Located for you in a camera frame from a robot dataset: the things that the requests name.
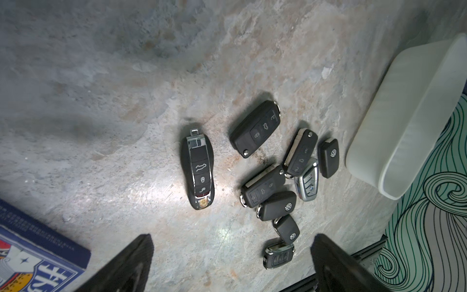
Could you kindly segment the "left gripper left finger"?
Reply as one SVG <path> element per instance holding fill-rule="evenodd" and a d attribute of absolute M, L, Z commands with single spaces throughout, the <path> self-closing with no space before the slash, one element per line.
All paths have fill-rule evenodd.
<path fill-rule="evenodd" d="M 152 237 L 141 234 L 101 268 L 78 292 L 143 292 L 154 253 Z"/>

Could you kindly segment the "black key with chrome trim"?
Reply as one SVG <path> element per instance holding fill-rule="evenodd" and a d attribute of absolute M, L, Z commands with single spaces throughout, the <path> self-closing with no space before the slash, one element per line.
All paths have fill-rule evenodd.
<path fill-rule="evenodd" d="M 263 267 L 272 270 L 293 260 L 295 246 L 287 244 L 280 238 L 267 240 L 263 246 Z"/>

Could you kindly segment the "silver BMW key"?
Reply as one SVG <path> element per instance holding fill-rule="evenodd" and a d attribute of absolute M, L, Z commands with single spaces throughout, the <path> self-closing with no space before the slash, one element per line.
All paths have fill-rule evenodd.
<path fill-rule="evenodd" d="M 311 158 L 304 173 L 294 179 L 299 198 L 303 201 L 313 201 L 317 197 L 319 187 L 319 162 Z"/>

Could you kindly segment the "black chrome Porsche key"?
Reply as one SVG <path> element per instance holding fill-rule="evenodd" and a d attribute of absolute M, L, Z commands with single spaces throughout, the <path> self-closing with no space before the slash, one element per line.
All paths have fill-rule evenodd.
<path fill-rule="evenodd" d="M 208 136 L 197 128 L 181 142 L 181 164 L 192 208 L 209 207 L 215 198 L 214 151 Z"/>

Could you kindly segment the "white storage box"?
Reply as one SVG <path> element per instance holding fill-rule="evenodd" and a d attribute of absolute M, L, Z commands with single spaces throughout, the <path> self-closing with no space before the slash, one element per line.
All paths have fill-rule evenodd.
<path fill-rule="evenodd" d="M 467 36 L 411 47 L 391 63 L 345 165 L 383 196 L 401 198 L 451 117 L 467 81 Z"/>

